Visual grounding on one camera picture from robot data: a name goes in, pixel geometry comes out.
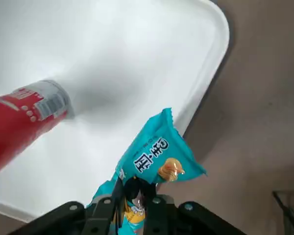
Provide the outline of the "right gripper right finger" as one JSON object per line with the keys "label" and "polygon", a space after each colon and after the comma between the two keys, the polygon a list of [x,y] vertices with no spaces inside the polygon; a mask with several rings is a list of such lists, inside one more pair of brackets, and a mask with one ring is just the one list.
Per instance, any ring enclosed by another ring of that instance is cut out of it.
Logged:
{"label": "right gripper right finger", "polygon": [[221,217],[195,201],[179,206],[165,194],[157,194],[156,186],[144,195],[146,218],[144,235],[243,235]]}

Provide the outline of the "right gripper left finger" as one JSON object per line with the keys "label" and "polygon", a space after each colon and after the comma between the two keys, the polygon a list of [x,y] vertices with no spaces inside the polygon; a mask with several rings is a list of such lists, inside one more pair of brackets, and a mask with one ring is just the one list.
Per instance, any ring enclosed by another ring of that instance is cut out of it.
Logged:
{"label": "right gripper left finger", "polygon": [[67,202],[10,232],[11,235],[107,235],[122,226],[123,183],[117,180],[111,194],[96,197],[85,207]]}

